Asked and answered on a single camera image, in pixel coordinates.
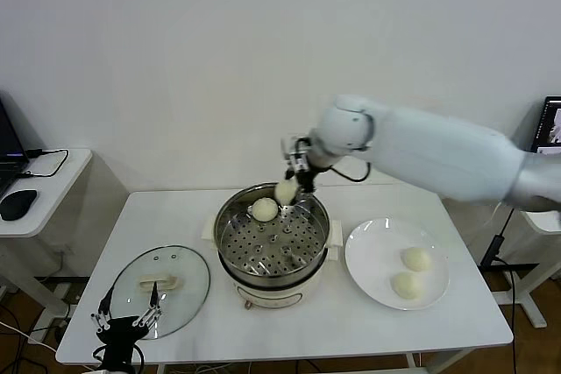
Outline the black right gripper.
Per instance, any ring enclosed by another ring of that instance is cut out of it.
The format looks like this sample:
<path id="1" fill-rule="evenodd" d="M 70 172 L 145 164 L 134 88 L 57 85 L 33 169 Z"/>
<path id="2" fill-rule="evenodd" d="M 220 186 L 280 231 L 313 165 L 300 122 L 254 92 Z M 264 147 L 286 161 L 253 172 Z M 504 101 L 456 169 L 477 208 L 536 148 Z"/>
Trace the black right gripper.
<path id="1" fill-rule="evenodd" d="M 316 172 L 307 164 L 289 165 L 285 172 L 284 180 L 288 183 L 295 182 L 298 189 L 292 200 L 293 206 L 308 207 L 314 199 Z"/>

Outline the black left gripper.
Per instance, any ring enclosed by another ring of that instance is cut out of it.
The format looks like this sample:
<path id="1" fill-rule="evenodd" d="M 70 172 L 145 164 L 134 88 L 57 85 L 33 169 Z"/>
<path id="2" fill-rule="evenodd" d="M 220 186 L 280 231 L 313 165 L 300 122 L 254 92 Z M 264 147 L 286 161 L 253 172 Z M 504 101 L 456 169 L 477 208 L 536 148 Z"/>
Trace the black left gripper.
<path id="1" fill-rule="evenodd" d="M 140 339 L 147 335 L 161 316 L 158 284 L 153 282 L 148 309 L 134 320 L 110 320 L 112 288 L 100 300 L 95 313 L 90 315 L 96 325 L 96 336 L 107 349 L 132 350 Z"/>

